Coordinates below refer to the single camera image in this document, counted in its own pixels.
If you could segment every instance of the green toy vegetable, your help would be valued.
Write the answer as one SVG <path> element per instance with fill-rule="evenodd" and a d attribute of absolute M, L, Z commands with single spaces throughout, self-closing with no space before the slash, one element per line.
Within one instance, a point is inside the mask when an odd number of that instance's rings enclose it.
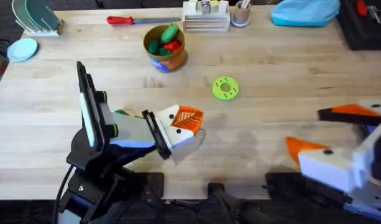
<path fill-rule="evenodd" d="M 165 50 L 162 47 L 158 51 L 158 56 L 167 56 L 167 55 L 170 55 L 170 54 L 172 54 L 171 51 Z"/>
<path fill-rule="evenodd" d="M 177 31 L 178 25 L 171 24 L 161 35 L 161 43 L 166 44 L 170 42 L 173 39 L 173 36 L 177 33 Z"/>
<path fill-rule="evenodd" d="M 128 115 L 129 116 L 129 114 L 127 112 L 125 112 L 124 110 L 115 110 L 114 112 L 117 113 L 117 114 L 123 114 L 123 115 Z"/>
<path fill-rule="evenodd" d="M 147 46 L 147 50 L 154 55 L 158 54 L 158 41 L 157 40 L 152 40 L 149 43 L 149 46 Z"/>

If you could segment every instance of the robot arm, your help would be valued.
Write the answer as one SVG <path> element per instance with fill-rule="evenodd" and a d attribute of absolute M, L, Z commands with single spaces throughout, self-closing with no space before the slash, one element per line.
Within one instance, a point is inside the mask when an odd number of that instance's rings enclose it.
<path fill-rule="evenodd" d="M 288 152 L 300 174 L 268 173 L 270 198 L 308 198 L 381 221 L 381 100 L 318 111 L 321 121 L 377 126 L 355 149 L 343 149 L 287 138 Z"/>
<path fill-rule="evenodd" d="M 83 128 L 71 142 L 67 163 L 76 171 L 59 211 L 69 210 L 81 217 L 80 223 L 89 223 L 113 203 L 140 197 L 146 189 L 163 197 L 163 173 L 134 173 L 123 166 L 154 150 L 168 159 L 171 149 L 198 132 L 203 112 L 174 105 L 156 115 L 143 111 L 143 118 L 113 113 L 107 93 L 95 90 L 81 62 L 77 70 Z"/>

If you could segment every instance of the black cable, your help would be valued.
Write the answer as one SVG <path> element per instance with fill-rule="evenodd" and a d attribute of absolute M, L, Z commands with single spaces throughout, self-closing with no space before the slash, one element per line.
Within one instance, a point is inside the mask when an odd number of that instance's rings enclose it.
<path fill-rule="evenodd" d="M 183 203 L 178 203 L 176 200 L 172 200 L 172 202 L 171 202 L 170 204 L 164 204 L 164 203 L 162 202 L 161 199 L 159 199 L 159 198 L 157 198 L 157 197 L 155 196 L 153 190 L 152 190 L 149 186 L 146 185 L 145 187 L 148 188 L 149 192 L 152 193 L 153 197 L 154 197 L 156 200 L 158 200 L 158 201 L 160 202 L 161 207 L 162 207 L 162 210 L 163 210 L 164 212 L 168 213 L 168 210 L 167 210 L 166 206 L 169 206 L 169 205 L 175 205 L 175 206 L 177 206 L 177 207 L 185 208 L 185 209 L 188 209 L 188 210 L 190 210 L 190 211 L 192 211 L 192 212 L 195 213 L 196 220 L 197 220 L 197 222 L 200 223 L 200 224 L 205 224 L 205 222 L 202 222 L 202 221 L 201 221 L 201 218 L 198 216 L 199 212 L 200 212 L 201 209 L 206 205 L 206 203 L 207 203 L 208 201 L 210 201 L 212 198 L 216 197 L 215 194 L 214 194 L 214 195 L 210 195 L 207 199 L 200 200 L 198 203 L 196 203 L 196 204 L 193 205 L 193 206 L 188 206 L 188 205 L 185 205 L 185 204 L 183 204 Z M 155 206 L 153 206 L 153 205 L 147 203 L 147 201 L 145 201 L 145 200 L 144 200 L 144 203 L 146 203 L 149 207 L 151 207 L 151 208 L 154 209 L 154 210 L 159 209 L 159 208 L 156 208 Z"/>
<path fill-rule="evenodd" d="M 55 203 L 53 204 L 53 211 L 52 211 L 52 224 L 56 224 L 58 222 L 58 204 L 60 201 L 60 197 L 62 196 L 63 188 L 65 187 L 65 184 L 67 182 L 68 176 L 70 175 L 71 171 L 73 170 L 73 165 L 71 165 L 67 172 L 65 177 L 62 180 L 62 183 L 60 184 L 58 194 L 56 195 Z"/>

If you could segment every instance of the knife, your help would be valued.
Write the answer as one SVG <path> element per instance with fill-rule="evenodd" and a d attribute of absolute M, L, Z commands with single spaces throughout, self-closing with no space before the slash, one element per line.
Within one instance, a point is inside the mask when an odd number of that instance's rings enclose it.
<path fill-rule="evenodd" d="M 151 23 L 164 23 L 164 22 L 178 22 L 181 21 L 180 17 L 172 18 L 143 18 L 143 19 L 134 19 L 130 17 L 119 17 L 119 16 L 108 16 L 106 19 L 110 25 L 119 25 L 119 24 L 151 24 Z"/>

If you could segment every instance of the red knife handle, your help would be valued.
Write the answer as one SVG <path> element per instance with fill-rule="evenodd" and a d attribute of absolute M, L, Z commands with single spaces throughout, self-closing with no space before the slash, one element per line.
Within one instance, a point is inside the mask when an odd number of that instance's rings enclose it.
<path fill-rule="evenodd" d="M 108 24 L 110 25 L 118 25 L 118 24 L 133 25 L 134 24 L 134 19 L 132 17 L 108 16 L 106 20 Z"/>
<path fill-rule="evenodd" d="M 367 6 L 365 5 L 363 0 L 357 0 L 356 11 L 360 16 L 367 15 Z"/>

